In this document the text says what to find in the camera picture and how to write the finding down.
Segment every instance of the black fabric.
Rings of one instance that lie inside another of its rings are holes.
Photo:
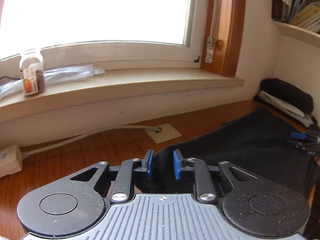
[[[295,119],[294,117],[282,112],[281,110],[279,110],[278,108],[276,108],[275,106],[265,102],[264,100],[262,100],[258,95],[256,95],[253,100],[262,103],[268,107],[270,107],[271,109],[275,110],[278,113],[283,114],[285,117],[289,118],[290,120],[296,122],[297,124],[301,125],[301,126],[305,126],[302,122],[299,122],[297,119]],[[314,116],[311,115],[311,120],[313,121],[313,124],[310,125],[309,127],[306,127],[308,130],[312,130],[312,131],[320,131],[320,128],[318,126],[318,121],[314,118]]]
[[[311,114],[313,111],[313,99],[310,94],[280,79],[270,78],[262,80],[260,90],[288,102],[305,114]]]
[[[257,107],[215,131],[162,149],[155,156],[155,180],[137,186],[151,193],[192,192],[190,184],[174,180],[172,151],[179,149],[184,158],[203,159],[208,165],[230,161],[308,197],[320,167],[287,142],[294,131],[286,121]]]

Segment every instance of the round black disc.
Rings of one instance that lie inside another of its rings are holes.
[[[68,179],[26,194],[18,204],[17,214],[27,232],[58,237],[89,228],[105,210],[103,198],[91,184]]]
[[[45,197],[40,202],[40,208],[49,215],[63,215],[73,211],[78,205],[78,200],[68,194],[53,194]]]
[[[260,237],[284,237],[308,221],[310,208],[297,192],[272,181],[237,182],[225,197],[222,210],[241,230]]]
[[[276,194],[258,194],[250,199],[250,206],[264,215],[277,215],[285,211],[287,202]]]

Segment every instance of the white wall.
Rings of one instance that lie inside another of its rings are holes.
[[[276,78],[300,88],[313,97],[316,119],[320,119],[320,49],[282,36]]]
[[[0,123],[0,148],[33,145],[85,131],[247,100],[261,79],[273,77],[281,35],[271,20],[271,0],[246,0],[244,32],[236,75],[244,87],[193,90],[110,100]]]

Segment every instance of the black wire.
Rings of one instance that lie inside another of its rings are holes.
[[[0,80],[3,79],[3,78],[8,78],[8,79],[11,79],[11,80],[20,80],[20,78],[12,78],[12,77],[7,77],[7,76],[0,77]]]

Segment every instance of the white shelf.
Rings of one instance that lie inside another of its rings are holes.
[[[274,21],[274,24],[283,35],[320,48],[320,34],[287,23]]]

